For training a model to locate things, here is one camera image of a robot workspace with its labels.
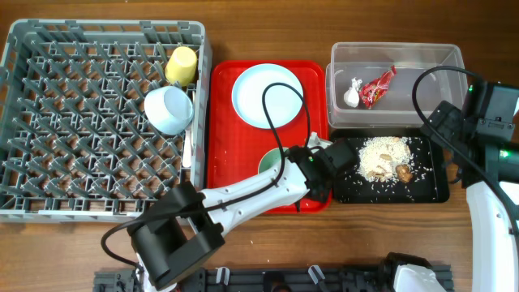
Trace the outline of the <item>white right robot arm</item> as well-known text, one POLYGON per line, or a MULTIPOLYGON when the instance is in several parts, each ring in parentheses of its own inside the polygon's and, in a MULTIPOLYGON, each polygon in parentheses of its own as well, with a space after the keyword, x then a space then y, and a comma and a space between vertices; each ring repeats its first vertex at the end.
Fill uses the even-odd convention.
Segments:
POLYGON ((518 289, 518 89, 476 81, 463 106, 442 101, 420 131, 449 150, 466 190, 474 291, 518 289))

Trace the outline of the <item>white napkin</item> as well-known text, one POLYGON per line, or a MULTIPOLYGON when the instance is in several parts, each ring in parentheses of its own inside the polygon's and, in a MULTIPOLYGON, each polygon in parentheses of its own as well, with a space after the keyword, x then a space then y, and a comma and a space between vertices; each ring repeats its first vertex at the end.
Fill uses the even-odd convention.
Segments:
POLYGON ((352 108, 357 108, 360 102, 359 91, 362 87, 362 80, 353 78, 351 80, 351 86, 344 94, 345 103, 352 108))

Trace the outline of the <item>rice and meat leftovers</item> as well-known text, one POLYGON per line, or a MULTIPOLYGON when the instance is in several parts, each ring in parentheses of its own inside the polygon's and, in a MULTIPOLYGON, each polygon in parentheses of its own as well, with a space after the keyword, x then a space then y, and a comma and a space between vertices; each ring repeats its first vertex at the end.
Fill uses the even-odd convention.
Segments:
POLYGON ((367 139, 358 150, 357 172, 372 183, 409 183, 414 176, 409 142, 396 136, 367 139))

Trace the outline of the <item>yellow plastic cup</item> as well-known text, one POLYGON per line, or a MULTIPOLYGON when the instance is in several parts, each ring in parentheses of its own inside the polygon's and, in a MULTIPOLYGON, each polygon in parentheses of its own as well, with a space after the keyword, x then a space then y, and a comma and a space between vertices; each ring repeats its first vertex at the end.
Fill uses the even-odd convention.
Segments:
POLYGON ((176 48, 165 67, 165 77, 172 83, 186 87, 195 77, 198 66, 196 52, 186 46, 176 48))

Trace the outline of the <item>red candy wrapper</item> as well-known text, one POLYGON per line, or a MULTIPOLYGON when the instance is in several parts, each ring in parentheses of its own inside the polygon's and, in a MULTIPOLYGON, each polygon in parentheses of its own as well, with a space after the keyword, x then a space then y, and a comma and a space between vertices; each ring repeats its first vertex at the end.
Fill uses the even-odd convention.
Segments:
POLYGON ((360 99, 362 103, 371 110, 373 106, 386 94, 392 79, 397 74, 395 66, 391 66, 379 78, 365 84, 360 91, 360 99))

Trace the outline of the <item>silver knife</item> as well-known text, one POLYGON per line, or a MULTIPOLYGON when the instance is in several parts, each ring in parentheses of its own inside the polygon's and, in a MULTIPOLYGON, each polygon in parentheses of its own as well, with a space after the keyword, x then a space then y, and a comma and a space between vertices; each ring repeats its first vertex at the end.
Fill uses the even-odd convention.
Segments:
POLYGON ((183 150, 182 150, 182 166, 184 168, 191 167, 191 156, 192 156, 192 124, 194 120, 191 120, 190 124, 185 129, 183 150))

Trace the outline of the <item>light blue plate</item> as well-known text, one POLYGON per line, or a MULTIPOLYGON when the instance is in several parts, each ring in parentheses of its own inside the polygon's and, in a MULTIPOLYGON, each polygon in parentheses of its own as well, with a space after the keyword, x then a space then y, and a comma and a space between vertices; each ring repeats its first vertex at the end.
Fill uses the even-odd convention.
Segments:
MULTIPOLYGON (((280 65, 263 63, 246 69, 235 81, 231 100, 236 114, 247 124, 269 129, 264 114, 262 96, 267 86, 274 83, 288 84, 303 95, 302 85, 290 70, 280 65)), ((274 127, 291 122, 302 108, 302 101, 290 88, 283 85, 271 87, 265 96, 268 114, 274 127)))

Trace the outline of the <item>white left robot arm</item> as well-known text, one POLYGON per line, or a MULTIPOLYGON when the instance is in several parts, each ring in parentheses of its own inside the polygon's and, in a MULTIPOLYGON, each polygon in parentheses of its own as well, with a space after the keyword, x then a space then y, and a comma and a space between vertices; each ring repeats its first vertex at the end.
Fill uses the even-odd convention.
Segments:
POLYGON ((305 196, 326 200, 334 181, 358 156, 346 140, 279 150, 268 170, 227 187, 171 189, 129 227, 145 286, 163 290, 190 276, 225 243, 225 236, 268 210, 305 196))

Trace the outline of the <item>small mint green bowl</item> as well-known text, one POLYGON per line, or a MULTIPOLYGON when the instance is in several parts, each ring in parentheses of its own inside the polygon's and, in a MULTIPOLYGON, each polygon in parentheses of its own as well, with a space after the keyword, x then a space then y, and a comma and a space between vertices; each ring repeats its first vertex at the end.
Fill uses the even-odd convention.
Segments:
POLYGON ((154 89, 144 99, 144 112, 148 121, 161 133, 177 135, 194 117, 190 97, 180 88, 166 86, 154 89))

